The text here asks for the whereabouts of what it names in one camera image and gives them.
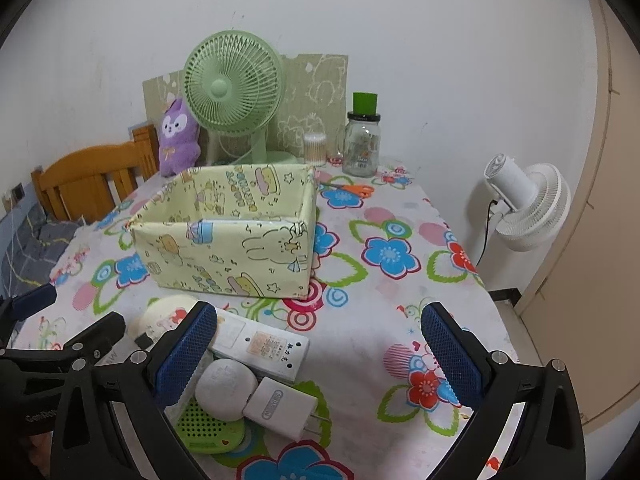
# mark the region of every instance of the door frame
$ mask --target door frame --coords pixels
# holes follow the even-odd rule
[[[572,204],[566,221],[560,229],[556,239],[548,250],[545,259],[527,285],[522,298],[515,306],[518,316],[527,309],[540,288],[545,284],[546,277],[551,274],[562,252],[566,248],[571,236],[574,234],[580,216],[585,207],[589,206],[588,197],[598,173],[602,149],[607,137],[609,126],[609,111],[611,106],[611,49],[609,46],[609,31],[604,14],[603,0],[589,0],[593,28],[596,35],[596,54],[598,63],[598,81],[596,87],[596,106],[591,129],[591,139],[584,159],[580,181],[575,189]]]

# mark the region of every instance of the blue gripper pad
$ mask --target blue gripper pad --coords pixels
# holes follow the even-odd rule
[[[165,407],[178,402],[200,359],[207,351],[217,325],[216,309],[206,304],[164,360],[156,373],[154,389],[154,400],[161,409],[164,410]]]
[[[477,410],[482,403],[480,371],[432,303],[422,310],[420,328],[458,400]]]

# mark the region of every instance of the orange scissors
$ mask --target orange scissors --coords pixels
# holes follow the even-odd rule
[[[365,186],[364,184],[329,184],[328,182],[321,182],[323,186],[335,187],[336,189],[343,189],[349,193],[359,196],[360,198],[370,198],[375,191],[375,188],[371,186]]]

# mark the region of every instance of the gray blanket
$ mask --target gray blanket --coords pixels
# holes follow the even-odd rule
[[[9,296],[49,282],[49,273],[65,252],[81,222],[53,221],[40,204],[27,213],[2,258],[2,281]]]

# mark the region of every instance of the white wall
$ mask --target white wall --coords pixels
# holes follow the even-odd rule
[[[145,117],[141,82],[230,27],[285,54],[348,54],[349,95],[380,94],[383,151],[420,168],[468,248],[495,153],[555,163],[575,189],[596,88],[587,0],[33,0],[0,49],[0,190],[125,140]],[[488,288],[524,290],[544,254],[492,240],[481,274]]]

